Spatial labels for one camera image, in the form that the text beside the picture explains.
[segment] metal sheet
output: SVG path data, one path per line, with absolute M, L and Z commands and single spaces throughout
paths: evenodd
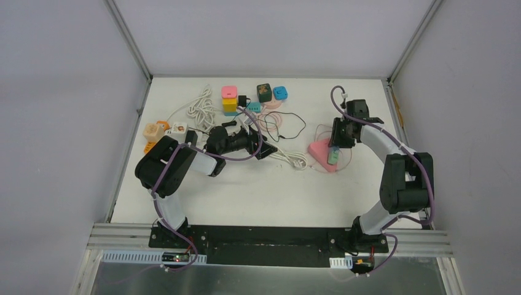
M 92 294 L 446 294 L 434 258 L 393 258 L 369 278 L 346 269 L 101 263 Z

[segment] cyan block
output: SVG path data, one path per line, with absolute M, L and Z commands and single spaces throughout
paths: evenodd
M 273 89 L 273 96 L 275 96 L 276 100 L 285 100 L 288 98 L 288 91 L 284 86 L 275 87 Z

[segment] beige block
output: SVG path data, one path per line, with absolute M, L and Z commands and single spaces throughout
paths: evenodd
M 165 131 L 160 124 L 148 123 L 145 126 L 145 130 L 143 130 L 143 136 L 145 136 L 150 143 L 158 142 L 164 135 Z

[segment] blue block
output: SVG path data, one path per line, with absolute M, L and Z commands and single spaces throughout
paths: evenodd
M 252 112 L 261 112 L 262 106 L 261 106 L 261 103 L 258 101 L 250 101 L 248 103 L 247 109 Z M 237 116 L 237 112 L 224 112 L 224 115 L 227 117 L 235 117 L 235 116 Z
M 285 100 L 288 98 L 288 91 L 284 86 L 275 87 L 273 89 L 273 96 L 275 96 L 276 100 Z

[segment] yellow block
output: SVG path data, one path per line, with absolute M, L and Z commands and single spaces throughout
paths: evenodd
M 222 100 L 222 107 L 224 112 L 235 112 L 237 111 L 237 99 L 236 98 L 225 98 Z

